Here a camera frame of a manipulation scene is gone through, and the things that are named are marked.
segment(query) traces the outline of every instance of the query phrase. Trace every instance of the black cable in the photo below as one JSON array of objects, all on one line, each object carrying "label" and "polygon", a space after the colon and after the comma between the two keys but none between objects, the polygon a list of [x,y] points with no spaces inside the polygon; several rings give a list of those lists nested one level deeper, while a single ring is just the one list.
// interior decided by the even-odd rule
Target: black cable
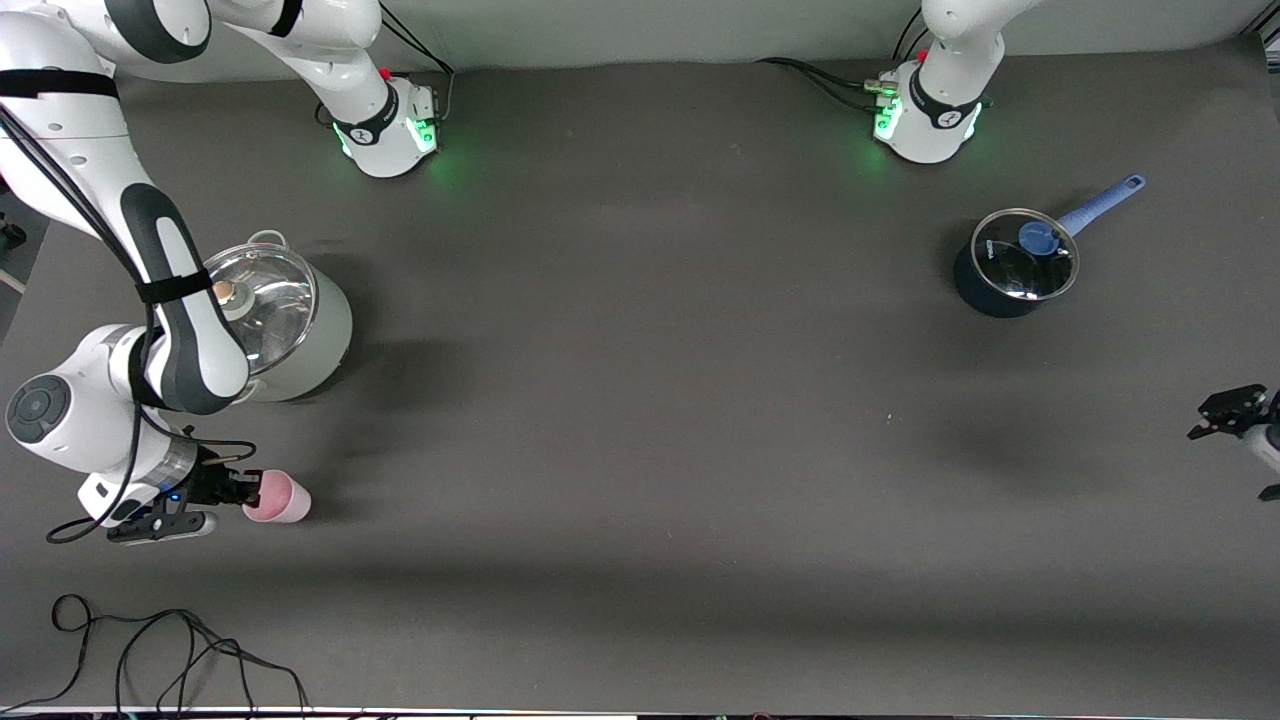
[{"label": "black cable", "polygon": [[330,113],[329,122],[325,122],[320,118],[320,110],[328,111],[328,108],[324,106],[324,102],[316,102],[316,109],[314,113],[311,113],[311,119],[314,119],[316,124],[320,127],[330,127],[333,124],[333,114]]},{"label": "black cable", "polygon": [[453,74],[453,68],[449,67],[449,64],[445,63],[444,60],[439,59],[435,55],[435,53],[431,53],[431,50],[428,49],[428,46],[424,45],[422,41],[419,40],[416,35],[413,35],[413,31],[411,31],[408,28],[408,26],[404,24],[403,20],[401,20],[399,18],[396,17],[396,13],[393,13],[392,9],[387,6],[387,3],[379,1],[378,4],[379,4],[379,6],[381,6],[383,13],[387,13],[387,17],[390,18],[396,24],[398,24],[401,27],[401,29],[404,31],[404,35],[407,35],[408,37],[404,37],[404,35],[401,35],[387,20],[383,20],[383,26],[387,27],[388,29],[390,29],[392,35],[394,35],[396,37],[401,38],[406,45],[408,45],[413,50],[417,50],[419,53],[421,53],[421,54],[426,55],[428,58],[430,58],[431,61],[434,61],[436,65],[440,65],[440,69],[444,70],[445,73],[448,73],[451,76]]},{"label": "black cable", "polygon": [[250,457],[252,457],[253,455],[257,454],[257,443],[247,441],[247,439],[205,439],[205,438],[197,438],[197,437],[192,437],[192,434],[191,434],[192,430],[195,430],[195,428],[192,425],[187,425],[186,428],[182,429],[182,434],[178,434],[178,433],[170,430],[169,428],[165,428],[160,423],[156,423],[155,419],[151,418],[151,415],[148,415],[146,413],[142,414],[142,419],[148,425],[151,425],[157,433],[160,433],[160,434],[163,434],[165,437],[174,438],[174,439],[184,439],[184,441],[195,442],[196,445],[204,445],[204,446],[209,446],[209,447],[239,446],[239,447],[247,448],[247,451],[243,452],[243,454],[241,454],[241,455],[236,455],[236,456],[230,456],[230,457],[214,457],[214,459],[206,460],[204,462],[205,465],[221,465],[221,464],[225,464],[225,462],[239,462],[242,460],[248,460]]},{"label": "black cable", "polygon": [[911,41],[911,46],[906,49],[906,56],[908,56],[908,58],[910,58],[910,56],[911,56],[911,53],[914,53],[914,51],[915,51],[915,46],[916,46],[916,45],[919,45],[922,40],[924,40],[924,36],[925,36],[925,35],[929,35],[929,28],[924,28],[924,29],[922,29],[922,31],[920,31],[920,35],[916,35],[916,36],[915,36],[915,40],[913,40],[913,41]]},{"label": "black cable", "polygon": [[838,77],[838,76],[833,76],[833,74],[828,73],[827,70],[823,70],[822,68],[810,65],[809,63],[804,63],[801,60],[792,60],[791,58],[764,58],[763,60],[758,60],[758,61],[759,63],[768,63],[768,64],[772,64],[772,65],[785,65],[785,67],[788,67],[788,68],[795,68],[796,70],[800,72],[800,74],[803,74],[810,82],[813,82],[814,85],[817,85],[819,90],[822,90],[829,97],[832,97],[836,102],[840,102],[841,105],[844,105],[846,108],[850,108],[850,109],[854,109],[854,110],[861,110],[864,113],[872,113],[872,114],[879,111],[879,108],[877,108],[876,105],[867,105],[867,104],[863,104],[863,102],[855,102],[855,101],[845,97],[844,95],[841,95],[840,92],[837,92],[836,88],[831,87],[829,85],[827,85],[823,81],[824,79],[829,79],[829,82],[832,82],[835,85],[838,85],[840,87],[849,88],[849,90],[852,90],[855,87],[858,90],[861,90],[861,83],[856,83],[855,85],[852,81],[845,79],[845,78]]},{"label": "black cable", "polygon": [[897,60],[897,54],[902,50],[902,41],[906,40],[906,33],[911,31],[911,26],[915,24],[915,20],[919,19],[923,12],[923,8],[918,8],[915,14],[911,15],[911,19],[906,20],[906,24],[902,26],[902,35],[897,36],[897,44],[893,45],[893,55],[891,55],[892,59]]},{"label": "black cable", "polygon": [[[133,279],[134,284],[142,284],[142,277],[137,268],[133,266],[128,252],[124,250],[124,245],[111,231],[111,227],[102,218],[97,208],[84,196],[84,192],[78,184],[68,176],[67,170],[49,154],[47,150],[31,135],[31,131],[22,124],[18,118],[9,111],[8,108],[0,105],[0,129],[4,129],[5,135],[14,140],[14,145],[18,150],[27,158],[27,160],[35,165],[41,174],[45,176],[49,182],[58,188],[63,197],[74,208],[91,229],[101,238],[102,243],[108,246],[108,250],[115,255],[116,260],[124,265],[125,272]],[[143,336],[142,347],[142,363],[146,364],[147,355],[151,350],[151,340],[155,332],[155,309],[147,305],[147,324],[146,333]],[[142,438],[142,404],[134,398],[133,400],[133,433],[129,442],[129,460],[125,465],[124,478],[120,482],[120,488],[116,491],[115,497],[111,498],[111,503],[99,518],[82,518],[72,520],[70,523],[64,523],[56,528],[49,530],[45,534],[45,541],[52,544],[65,544],[69,542],[76,542],[97,528],[102,527],[102,523],[110,518],[111,512],[115,511],[120,501],[124,500],[124,493],[128,489],[129,480],[133,477],[133,468],[137,464],[138,457],[138,442]],[[88,524],[87,528],[77,530],[72,536],[58,537],[58,533],[68,530],[70,528]]]},{"label": "black cable", "polygon": [[838,85],[840,87],[847,87],[850,90],[863,88],[863,83],[860,81],[842,78],[837,74],[828,73],[827,70],[819,68],[818,65],[814,65],[813,63],[805,63],[804,60],[796,60],[795,58],[776,58],[776,56],[762,58],[756,60],[756,63],[768,63],[771,65],[785,65],[788,68],[795,68],[804,73],[815,74],[832,85]]},{"label": "black cable", "polygon": [[[61,614],[68,601],[77,602],[81,606],[81,610],[84,611],[84,620],[78,625],[67,625],[63,623]],[[250,711],[252,711],[256,707],[256,703],[253,702],[252,693],[250,692],[248,675],[244,671],[246,662],[250,665],[257,665],[260,667],[265,667],[269,670],[278,670],[288,674],[289,678],[293,680],[294,689],[298,693],[298,711],[302,715],[307,714],[307,707],[311,706],[311,701],[307,698],[306,688],[302,687],[302,679],[298,678],[297,673],[283,665],[276,665],[274,662],[269,662],[266,660],[262,660],[261,657],[257,657],[256,655],[241,647],[239,642],[236,641],[234,638],[224,638],[219,635],[218,633],[211,630],[209,625],[206,625],[205,621],[201,620],[200,616],[196,615],[195,612],[186,609],[169,609],[169,610],[161,610],[160,612],[155,612],[152,615],[147,615],[146,618],[95,615],[92,609],[90,609],[88,606],[88,601],[86,601],[82,596],[74,593],[68,593],[55,600],[52,611],[50,614],[50,620],[52,621],[52,625],[58,632],[60,633],[82,632],[79,653],[76,661],[76,671],[72,674],[70,680],[67,683],[65,687],[63,687],[61,691],[50,697],[41,697],[19,702],[18,705],[12,705],[4,710],[0,710],[0,714],[9,714],[13,712],[14,710],[27,707],[28,705],[54,702],[65,696],[68,692],[70,692],[70,689],[76,687],[76,683],[79,680],[81,674],[84,671],[84,657],[88,653],[90,635],[93,630],[93,626],[105,620],[110,620],[113,623],[142,624],[142,626],[138,628],[138,630],[133,633],[133,635],[129,638],[129,642],[125,643],[124,650],[120,651],[120,657],[115,665],[115,711],[118,717],[123,716],[124,701],[120,691],[124,680],[124,670],[129,660],[129,652],[133,650],[134,643],[137,643],[137,641],[148,629],[151,629],[154,625],[156,625],[157,623],[160,623],[166,618],[178,618],[179,620],[183,621],[183,624],[187,628],[187,662],[183,665],[183,669],[178,674],[178,676],[174,678],[173,683],[169,683],[169,685],[164,689],[164,692],[160,693],[160,697],[156,698],[155,703],[156,712],[161,712],[160,707],[163,705],[165,696],[169,694],[169,692],[174,688],[174,685],[178,685],[178,705],[177,705],[175,717],[182,716],[182,708],[186,705],[184,693],[187,685],[187,676],[196,667],[196,665],[198,665],[200,661],[204,660],[206,655],[214,652],[218,655],[234,657],[239,662],[241,688],[244,692],[244,700],[250,707]],[[196,637],[200,637],[200,639],[205,642],[205,648],[198,655],[195,652]]]},{"label": "black cable", "polygon": [[1267,27],[1267,23],[1270,23],[1271,19],[1275,18],[1277,13],[1280,13],[1280,5],[1276,5],[1275,8],[1272,8],[1271,12],[1267,13],[1266,17],[1262,17],[1261,13],[1260,13],[1258,18],[1261,18],[1261,19],[1254,18],[1253,19],[1254,22],[1249,23],[1248,29],[1245,29],[1240,35],[1244,35],[1247,32],[1262,32],[1262,28]]}]

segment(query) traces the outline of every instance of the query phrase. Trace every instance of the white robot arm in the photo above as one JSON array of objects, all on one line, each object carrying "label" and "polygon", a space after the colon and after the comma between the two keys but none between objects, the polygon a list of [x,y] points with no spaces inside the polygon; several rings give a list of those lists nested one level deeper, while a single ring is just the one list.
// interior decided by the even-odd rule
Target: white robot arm
[{"label": "white robot arm", "polygon": [[27,380],[9,401],[5,418],[14,439],[41,457],[90,473],[78,493],[88,518],[55,528],[50,542],[83,537],[58,533],[86,523],[106,528],[109,541],[124,544],[198,537],[211,533],[218,518],[188,506],[259,501],[261,473],[232,470],[198,441],[174,432],[152,407],[136,402],[145,334],[138,325],[99,328],[67,361]]},{"label": "white robot arm", "polygon": [[188,502],[253,505],[259,487],[154,410],[216,413],[239,396],[248,363],[182,215],[133,151],[109,68],[193,58],[211,20],[224,20],[303,76],[364,172],[399,174],[435,149],[434,100],[388,82],[365,54],[376,9],[376,0],[315,0],[305,13],[300,0],[0,0],[0,174],[40,213],[106,243],[147,307],[146,327],[95,331],[8,407],[20,445],[90,473],[79,492],[88,530],[105,527],[115,542],[204,534],[212,515]]},{"label": "white robot arm", "polygon": [[[1280,396],[1268,398],[1266,387],[1252,384],[1211,395],[1198,410],[1201,421],[1187,433],[1188,438],[1235,436],[1280,473]],[[1258,500],[1280,500],[1280,484],[1268,486]]]},{"label": "white robot arm", "polygon": [[924,0],[933,46],[923,63],[908,60],[881,74],[881,85],[896,92],[882,100],[876,138],[913,163],[955,155],[973,135],[982,91],[1005,58],[1001,28],[1042,1]]}]

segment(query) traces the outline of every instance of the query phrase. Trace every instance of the gray table surface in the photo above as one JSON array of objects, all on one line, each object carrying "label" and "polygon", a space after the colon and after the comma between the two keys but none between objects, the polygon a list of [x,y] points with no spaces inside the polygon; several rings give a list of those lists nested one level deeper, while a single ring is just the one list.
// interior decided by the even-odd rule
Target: gray table surface
[{"label": "gray table surface", "polygon": [[[191,607],[319,705],[1275,717],[1276,477],[1184,438],[1210,392],[1280,382],[1266,79],[1256,40],[1014,58],[972,145],[914,167],[782,68],[475,72],[443,154],[383,182],[300,83],[128,83],[201,250],[283,231],[356,343],[326,393],[197,421],[311,489],[296,527],[50,547],[81,477],[5,441],[0,698],[60,687],[76,591]],[[954,296],[978,218],[1132,172],[1069,297]],[[0,389],[140,320],[55,227]],[[123,638],[68,702],[110,702]],[[184,646],[141,643],[136,698]],[[242,702],[229,662],[202,685]]]}]

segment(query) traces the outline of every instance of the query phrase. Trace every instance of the pink cup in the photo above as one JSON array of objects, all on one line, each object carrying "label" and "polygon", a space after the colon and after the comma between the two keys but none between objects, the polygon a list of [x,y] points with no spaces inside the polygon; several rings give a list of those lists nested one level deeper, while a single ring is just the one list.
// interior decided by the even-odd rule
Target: pink cup
[{"label": "pink cup", "polygon": [[242,505],[255,523],[297,523],[311,510],[311,493],[284,470],[262,470],[257,507]]}]

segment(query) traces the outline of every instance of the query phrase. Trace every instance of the stainless steel pot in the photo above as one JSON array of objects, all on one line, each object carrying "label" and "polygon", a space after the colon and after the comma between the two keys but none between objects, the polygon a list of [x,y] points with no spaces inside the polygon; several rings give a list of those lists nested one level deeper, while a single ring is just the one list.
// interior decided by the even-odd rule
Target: stainless steel pot
[{"label": "stainless steel pot", "polygon": [[351,346],[351,305],[332,279],[261,231],[205,263],[223,316],[248,359],[236,402],[291,400],[320,386]]}]

